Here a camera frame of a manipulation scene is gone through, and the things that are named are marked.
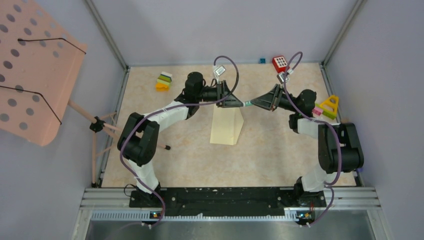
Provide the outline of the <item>glue stick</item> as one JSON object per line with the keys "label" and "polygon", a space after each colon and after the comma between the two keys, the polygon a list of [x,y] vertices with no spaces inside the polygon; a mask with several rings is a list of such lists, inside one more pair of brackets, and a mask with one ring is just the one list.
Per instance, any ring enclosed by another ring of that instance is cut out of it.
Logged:
{"label": "glue stick", "polygon": [[243,106],[244,107],[249,107],[249,106],[252,106],[253,104],[250,102],[250,101],[245,101],[244,103],[243,103]]}

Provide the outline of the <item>yellow envelope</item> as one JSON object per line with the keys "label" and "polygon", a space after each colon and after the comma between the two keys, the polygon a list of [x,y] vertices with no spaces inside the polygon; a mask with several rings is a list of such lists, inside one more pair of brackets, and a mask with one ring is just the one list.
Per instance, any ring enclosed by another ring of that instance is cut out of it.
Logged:
{"label": "yellow envelope", "polygon": [[244,124],[240,107],[221,108],[214,106],[210,143],[236,145]]}

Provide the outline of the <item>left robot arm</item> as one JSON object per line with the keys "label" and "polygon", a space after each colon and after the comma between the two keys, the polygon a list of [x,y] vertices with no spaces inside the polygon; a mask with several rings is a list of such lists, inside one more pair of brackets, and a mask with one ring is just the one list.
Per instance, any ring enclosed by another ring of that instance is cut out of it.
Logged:
{"label": "left robot arm", "polygon": [[204,76],[195,71],[187,75],[182,92],[167,106],[145,115],[137,112],[129,115],[117,143],[119,160],[136,179],[136,188],[142,192],[141,200],[147,206],[156,206],[161,198],[152,162],[159,133],[190,119],[201,106],[242,107],[244,103],[233,92],[224,80],[214,80],[208,86]]}

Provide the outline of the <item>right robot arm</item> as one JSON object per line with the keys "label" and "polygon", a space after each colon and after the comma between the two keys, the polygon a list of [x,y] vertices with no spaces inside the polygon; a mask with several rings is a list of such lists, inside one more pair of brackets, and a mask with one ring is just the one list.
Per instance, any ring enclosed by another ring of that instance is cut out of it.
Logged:
{"label": "right robot arm", "polygon": [[293,186],[293,200],[307,206],[325,187],[332,186],[341,173],[349,173],[364,164],[362,147],[353,123],[330,124],[313,117],[317,94],[305,89],[294,97],[282,85],[252,99],[259,108],[274,111],[277,108],[291,111],[289,128],[297,134],[317,139],[318,164],[306,175],[299,177]]}

